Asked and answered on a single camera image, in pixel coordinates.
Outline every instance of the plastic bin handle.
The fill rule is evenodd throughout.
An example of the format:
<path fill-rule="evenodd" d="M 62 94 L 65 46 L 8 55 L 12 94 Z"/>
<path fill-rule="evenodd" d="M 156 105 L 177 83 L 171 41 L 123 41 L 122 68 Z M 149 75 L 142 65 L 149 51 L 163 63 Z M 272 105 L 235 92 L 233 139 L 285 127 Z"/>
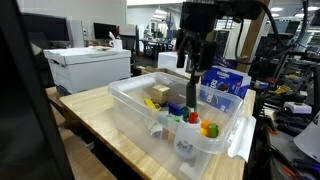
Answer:
<path fill-rule="evenodd" d="M 249 118 L 240 118 L 236 124 L 238 125 L 237 130 L 231 132 L 228 138 L 228 141 L 232 141 L 228 149 L 228 155 L 231 158 L 240 156 L 248 162 L 256 119 L 252 116 Z"/>

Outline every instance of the clear plastic bin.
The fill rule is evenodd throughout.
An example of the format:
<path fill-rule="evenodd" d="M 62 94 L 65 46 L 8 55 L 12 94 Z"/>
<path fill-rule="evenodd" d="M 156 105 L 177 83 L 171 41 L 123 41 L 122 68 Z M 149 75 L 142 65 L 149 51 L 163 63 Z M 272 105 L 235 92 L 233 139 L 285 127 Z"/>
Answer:
<path fill-rule="evenodd" d="M 151 73 L 113 82 L 109 92 L 114 97 L 117 128 L 124 135 L 177 178 L 200 179 L 211 155 L 223 153 L 231 146 L 232 140 L 228 137 L 237 129 L 235 122 L 243 101 L 206 86 L 197 87 L 197 112 L 201 119 L 219 126 L 217 138 L 202 136 L 200 128 L 174 121 L 167 116 L 167 111 L 158 112 L 144 104 L 144 99 L 151 99 L 151 88 L 162 84 L 170 88 L 168 101 L 183 107 L 187 83 L 187 80 L 165 73 Z M 207 100 L 211 104 L 228 103 L 219 110 L 205 102 Z M 171 135 L 163 138 L 168 131 Z M 181 154 L 183 152 L 177 147 L 189 152 L 190 156 Z"/>

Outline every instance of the workbench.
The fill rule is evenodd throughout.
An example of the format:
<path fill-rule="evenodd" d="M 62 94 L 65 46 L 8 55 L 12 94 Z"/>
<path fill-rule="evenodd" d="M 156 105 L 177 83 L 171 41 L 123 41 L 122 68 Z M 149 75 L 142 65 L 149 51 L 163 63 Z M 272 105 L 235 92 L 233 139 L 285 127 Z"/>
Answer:
<path fill-rule="evenodd" d="M 247 92 L 245 117 L 252 115 L 255 94 L 252 90 Z M 60 102 L 144 179 L 177 179 L 118 131 L 113 97 L 108 93 L 107 86 L 62 97 Z M 244 166 L 245 161 L 239 157 L 231 159 L 227 153 L 212 155 L 202 179 L 242 179 Z"/>

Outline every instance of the cardboard box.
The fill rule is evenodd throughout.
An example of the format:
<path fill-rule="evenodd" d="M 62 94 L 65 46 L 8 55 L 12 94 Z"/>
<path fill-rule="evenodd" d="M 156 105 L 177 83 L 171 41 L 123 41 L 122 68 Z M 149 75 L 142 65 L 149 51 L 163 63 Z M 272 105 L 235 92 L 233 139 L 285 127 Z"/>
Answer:
<path fill-rule="evenodd" d="M 147 66 L 145 69 L 141 70 L 141 74 L 144 75 L 144 74 L 149 74 L 149 73 L 153 73 L 153 72 L 163 72 L 163 73 L 167 73 L 167 74 L 170 74 L 170 75 L 173 75 L 173 76 L 177 76 L 177 77 L 180 77 L 180 78 L 183 78 L 183 79 L 187 79 L 189 80 L 188 77 L 186 76 L 183 76 L 179 73 L 176 73 L 174 71 L 171 71 L 169 69 L 166 69 L 166 68 L 153 68 L 153 67 L 150 67 L 150 66 Z"/>

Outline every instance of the computer monitor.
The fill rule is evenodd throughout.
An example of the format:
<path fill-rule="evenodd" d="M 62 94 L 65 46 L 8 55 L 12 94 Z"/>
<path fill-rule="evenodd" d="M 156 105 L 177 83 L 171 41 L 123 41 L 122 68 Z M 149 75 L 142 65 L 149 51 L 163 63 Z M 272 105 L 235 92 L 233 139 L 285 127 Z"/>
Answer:
<path fill-rule="evenodd" d="M 117 26 L 111 24 L 93 23 L 94 37 L 96 39 L 111 39 L 109 32 L 116 36 Z"/>
<path fill-rule="evenodd" d="M 0 179 L 73 179 L 16 1 L 0 6 Z"/>
<path fill-rule="evenodd" d="M 43 32 L 48 41 L 70 41 L 66 18 L 23 13 L 22 19 L 29 33 Z"/>

